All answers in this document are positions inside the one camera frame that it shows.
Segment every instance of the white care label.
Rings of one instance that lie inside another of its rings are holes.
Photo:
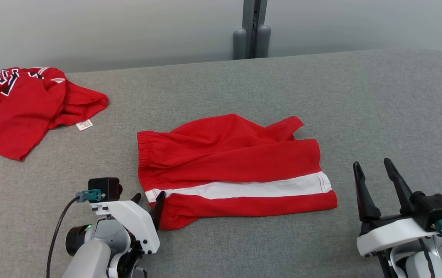
[[[93,124],[90,122],[90,120],[79,122],[79,123],[76,123],[75,125],[76,125],[76,127],[78,127],[78,130],[80,130],[80,131],[82,131],[84,129],[88,129],[91,126],[93,126]]]

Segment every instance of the gray table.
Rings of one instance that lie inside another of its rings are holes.
[[[122,199],[143,192],[136,132],[167,132],[197,118],[237,113],[260,125],[296,115],[297,139],[316,138],[339,207],[263,218],[202,219],[161,232],[142,265],[166,277],[381,276],[356,249],[360,232],[352,163],[360,161],[383,215],[399,211],[383,158],[413,191],[442,193],[442,53],[384,50],[70,74],[109,96],[94,126],[50,131],[25,162],[0,157],[0,278],[41,278],[58,217],[87,180],[116,176]],[[73,205],[60,230],[52,277],[71,257],[69,228],[93,223]]]

